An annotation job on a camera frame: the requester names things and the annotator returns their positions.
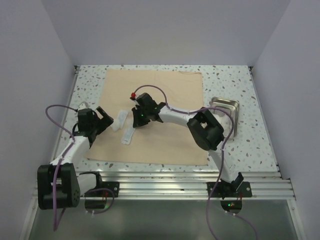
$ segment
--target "beige fabric mat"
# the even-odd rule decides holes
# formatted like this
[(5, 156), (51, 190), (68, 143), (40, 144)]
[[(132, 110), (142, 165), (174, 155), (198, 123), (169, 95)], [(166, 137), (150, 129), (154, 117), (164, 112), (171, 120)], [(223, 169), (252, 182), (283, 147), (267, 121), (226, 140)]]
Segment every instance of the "beige fabric mat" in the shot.
[[(200, 72), (108, 69), (99, 106), (113, 118), (119, 110), (131, 112), (134, 107), (129, 99), (131, 93), (147, 84), (160, 87), (171, 106), (195, 110), (204, 105)], [(142, 93), (150, 94), (157, 103), (164, 102), (163, 95), (155, 88), (145, 87), (137, 92)], [(187, 127), (151, 121), (135, 130), (130, 145), (121, 144), (125, 128), (126, 124), (116, 132), (107, 128), (97, 136), (87, 157), (106, 162), (207, 164), (207, 152), (197, 146)]]

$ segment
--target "terrazzo surface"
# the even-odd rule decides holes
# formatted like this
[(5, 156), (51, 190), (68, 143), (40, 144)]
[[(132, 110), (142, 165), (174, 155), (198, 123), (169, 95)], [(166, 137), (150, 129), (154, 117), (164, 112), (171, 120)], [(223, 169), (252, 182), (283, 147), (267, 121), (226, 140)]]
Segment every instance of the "terrazzo surface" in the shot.
[[(245, 65), (82, 65), (73, 90), (70, 107), (77, 108), (83, 101), (95, 109), (108, 69), (201, 72), (205, 107), (212, 97), (237, 100), (240, 103), (238, 134), (227, 142), (225, 157), (239, 172), (277, 172), (276, 159), (268, 139), (257, 101), (252, 78)], [(68, 111), (64, 126), (71, 130), (77, 115)], [(57, 148), (59, 154), (67, 145), (69, 135), (63, 132)], [(77, 171), (112, 172), (215, 172), (213, 160), (207, 165), (164, 165), (97, 161), (83, 158)]]

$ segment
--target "glass panel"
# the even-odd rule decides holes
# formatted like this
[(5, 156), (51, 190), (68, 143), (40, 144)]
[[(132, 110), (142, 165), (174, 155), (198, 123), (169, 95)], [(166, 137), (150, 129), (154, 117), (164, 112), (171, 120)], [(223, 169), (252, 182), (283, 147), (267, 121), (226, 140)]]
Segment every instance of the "glass panel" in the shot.
[[(256, 227), (260, 240), (297, 240), (287, 201), (243, 201), (239, 213)], [(56, 232), (53, 211), (38, 210), (31, 240), (208, 240), (206, 201), (115, 200), (102, 214), (85, 214), (84, 202), (68, 208)], [(254, 240), (251, 227), (225, 214), (219, 201), (211, 201), (210, 220), (222, 240)]]

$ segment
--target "stainless steel container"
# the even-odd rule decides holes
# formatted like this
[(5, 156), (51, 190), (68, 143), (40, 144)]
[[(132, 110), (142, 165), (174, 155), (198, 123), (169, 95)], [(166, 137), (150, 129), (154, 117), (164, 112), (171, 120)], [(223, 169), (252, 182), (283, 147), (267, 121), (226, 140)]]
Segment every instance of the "stainless steel container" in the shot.
[[(215, 108), (221, 108), (231, 115), (234, 121), (234, 129), (230, 138), (236, 137), (238, 134), (238, 120), (239, 120), (239, 110), (240, 110), (239, 102), (236, 100), (214, 96), (210, 101), (210, 106)], [(211, 112), (215, 115), (220, 116), (221, 119), (225, 116), (223, 112), (220, 112), (218, 110), (211, 110)], [(229, 132), (225, 129), (223, 134), (226, 137), (229, 134)]]

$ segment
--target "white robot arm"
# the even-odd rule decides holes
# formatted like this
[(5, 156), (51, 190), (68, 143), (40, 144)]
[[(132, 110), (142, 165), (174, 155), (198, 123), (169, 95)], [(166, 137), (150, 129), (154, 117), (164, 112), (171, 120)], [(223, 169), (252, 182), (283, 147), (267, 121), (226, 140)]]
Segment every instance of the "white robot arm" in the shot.
[[(224, 140), (224, 129), (208, 109), (185, 110), (173, 108), (164, 102), (157, 104), (148, 93), (137, 97), (133, 93), (130, 99), (135, 101), (135, 107), (132, 108), (134, 128), (147, 125), (150, 121), (187, 127), (195, 143), (201, 149), (208, 151), (218, 169), (221, 170), (222, 158), (215, 151)], [(236, 171), (234, 165), (224, 160), (221, 173), (223, 184), (221, 195), (225, 196), (225, 192), (236, 193), (243, 180), (242, 174)]]
[[(94, 110), (80, 105), (77, 110), (78, 130), (75, 131), (76, 125), (72, 130), (74, 139), (70, 138), (67, 147), (55, 160), (38, 168), (37, 190), (40, 209), (53, 209), (54, 184), (56, 185), (57, 208), (76, 207), (80, 196), (91, 189), (103, 187), (102, 178), (98, 172), (83, 172), (77, 177), (75, 171), (75, 166), (90, 149), (97, 135), (114, 121), (101, 107), (98, 107), (96, 111), (102, 115), (102, 118), (99, 118)], [(61, 180), (59, 184), (54, 181), (58, 164), (57, 178)]]

